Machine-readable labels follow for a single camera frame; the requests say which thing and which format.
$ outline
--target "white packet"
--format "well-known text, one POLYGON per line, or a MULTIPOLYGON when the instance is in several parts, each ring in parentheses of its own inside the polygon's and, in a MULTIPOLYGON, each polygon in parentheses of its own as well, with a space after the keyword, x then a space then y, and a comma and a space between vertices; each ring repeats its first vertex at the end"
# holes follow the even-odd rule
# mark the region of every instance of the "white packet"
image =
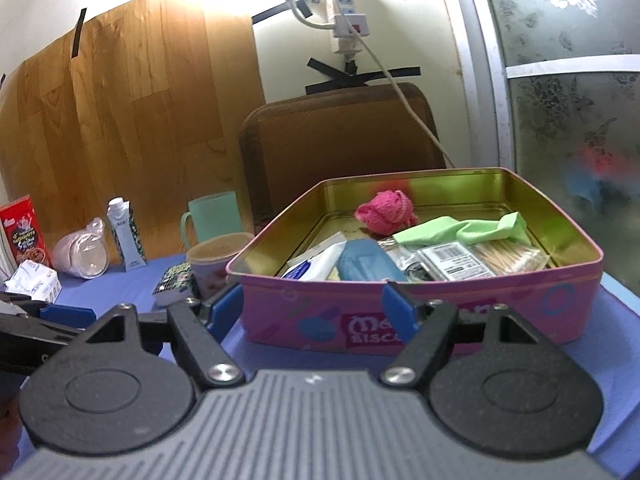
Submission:
POLYGON ((347 242, 333 244, 320 254, 289 267, 283 278, 300 282, 322 282, 329 277, 347 242))
POLYGON ((47 303, 56 301, 62 290, 55 270, 31 260, 24 260, 4 284, 7 292, 26 294, 32 300, 47 303))
POLYGON ((291 267, 295 267, 302 262, 310 260, 314 256, 317 256, 325 249, 328 249, 334 244, 339 244, 340 242, 346 242, 347 237, 344 235, 342 231, 338 231, 335 235, 329 236, 326 240, 323 240, 318 245, 314 245, 310 249, 307 249, 304 253, 300 254, 300 256, 296 256, 295 258, 290 259, 286 263, 287 270, 291 267))

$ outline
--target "pink tin box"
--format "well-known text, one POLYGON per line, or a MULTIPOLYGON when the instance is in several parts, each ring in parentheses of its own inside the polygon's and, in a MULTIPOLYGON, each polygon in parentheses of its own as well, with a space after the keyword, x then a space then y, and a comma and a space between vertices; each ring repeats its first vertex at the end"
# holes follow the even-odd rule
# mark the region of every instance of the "pink tin box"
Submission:
POLYGON ((287 260, 335 232, 367 236, 353 212, 386 189, 404 191, 421 222, 442 215, 494 220, 519 211, 532 243, 550 255, 548 268, 538 272, 406 285, 416 298, 475 312, 506 303, 557 343, 582 335, 602 276, 602 251, 531 184, 502 168, 482 168, 337 178, 307 191, 227 267, 231 280, 244 288, 241 320, 249 340, 329 352, 400 351, 402 343, 382 311, 383 283, 275 277, 287 260))

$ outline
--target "plastic bag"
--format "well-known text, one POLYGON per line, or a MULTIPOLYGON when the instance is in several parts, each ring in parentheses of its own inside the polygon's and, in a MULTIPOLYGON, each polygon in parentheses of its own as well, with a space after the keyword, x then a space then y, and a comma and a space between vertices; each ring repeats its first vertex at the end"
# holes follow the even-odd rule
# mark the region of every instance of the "plastic bag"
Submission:
POLYGON ((53 268, 90 280, 101 276, 109 265, 104 244, 104 222, 94 220, 85 229, 63 237, 51 253, 53 268))
POLYGON ((463 282, 495 277, 495 272, 466 245, 455 240, 417 251, 437 281, 463 282))
POLYGON ((470 249, 498 276, 541 270, 549 262, 544 251, 511 240, 481 242, 470 249))
POLYGON ((385 250, 396 267, 404 272, 410 283, 434 281, 434 277, 418 254, 418 249, 400 245, 393 238, 384 238, 378 242, 378 245, 385 250))

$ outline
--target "red cereal box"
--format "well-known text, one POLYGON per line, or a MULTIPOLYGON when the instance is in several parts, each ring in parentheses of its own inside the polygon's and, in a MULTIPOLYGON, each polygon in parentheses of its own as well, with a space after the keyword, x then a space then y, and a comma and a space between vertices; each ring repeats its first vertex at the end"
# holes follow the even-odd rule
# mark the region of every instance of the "red cereal box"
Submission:
POLYGON ((51 266, 49 251, 44 245, 28 195, 0 207, 0 221, 18 265, 24 260, 33 260, 51 266))

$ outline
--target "white tissue box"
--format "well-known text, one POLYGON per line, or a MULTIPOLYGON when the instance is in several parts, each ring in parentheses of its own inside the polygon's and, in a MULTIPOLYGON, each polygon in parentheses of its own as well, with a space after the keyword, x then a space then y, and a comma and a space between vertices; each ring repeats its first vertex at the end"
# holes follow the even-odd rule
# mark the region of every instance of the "white tissue box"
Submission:
POLYGON ((27 294, 32 300, 53 303, 62 290, 58 273, 42 264, 24 260, 4 282, 7 292, 27 294))

